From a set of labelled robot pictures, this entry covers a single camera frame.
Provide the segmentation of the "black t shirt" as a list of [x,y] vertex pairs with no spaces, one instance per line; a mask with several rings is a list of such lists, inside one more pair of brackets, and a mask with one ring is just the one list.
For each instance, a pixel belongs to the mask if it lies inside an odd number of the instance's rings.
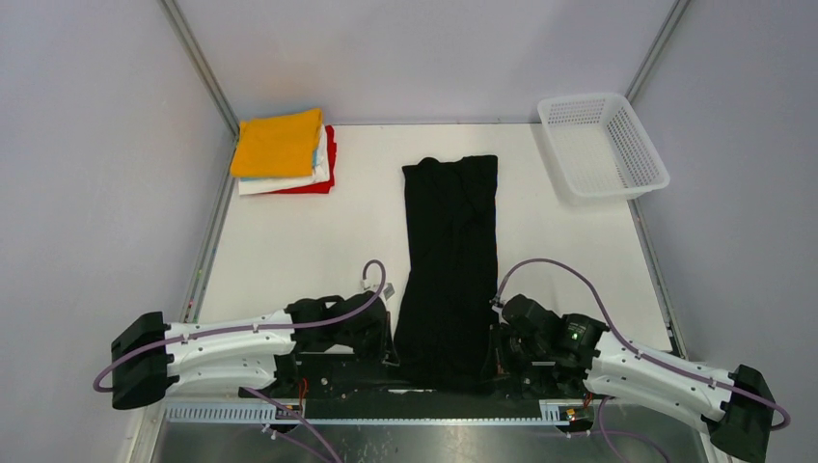
[[410,272],[395,331],[400,374],[474,392],[483,382],[498,287],[498,158],[427,157],[403,167]]

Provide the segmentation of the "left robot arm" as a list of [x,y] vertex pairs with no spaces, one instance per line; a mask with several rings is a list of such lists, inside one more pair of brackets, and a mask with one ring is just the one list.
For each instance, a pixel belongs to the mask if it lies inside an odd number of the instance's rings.
[[330,365],[383,367],[395,359],[385,296],[301,299],[257,317],[217,323],[170,323],[144,313],[111,343],[111,384],[95,383],[116,410],[152,405],[168,395],[273,397],[328,390]]

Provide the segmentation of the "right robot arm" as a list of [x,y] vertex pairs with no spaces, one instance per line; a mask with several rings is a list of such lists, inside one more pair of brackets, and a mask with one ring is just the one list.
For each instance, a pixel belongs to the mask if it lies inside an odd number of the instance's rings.
[[695,364],[620,341],[604,322],[558,315],[518,294],[494,301],[483,369],[512,397],[615,397],[674,418],[706,434],[722,452],[763,462],[773,430],[774,397],[760,371]]

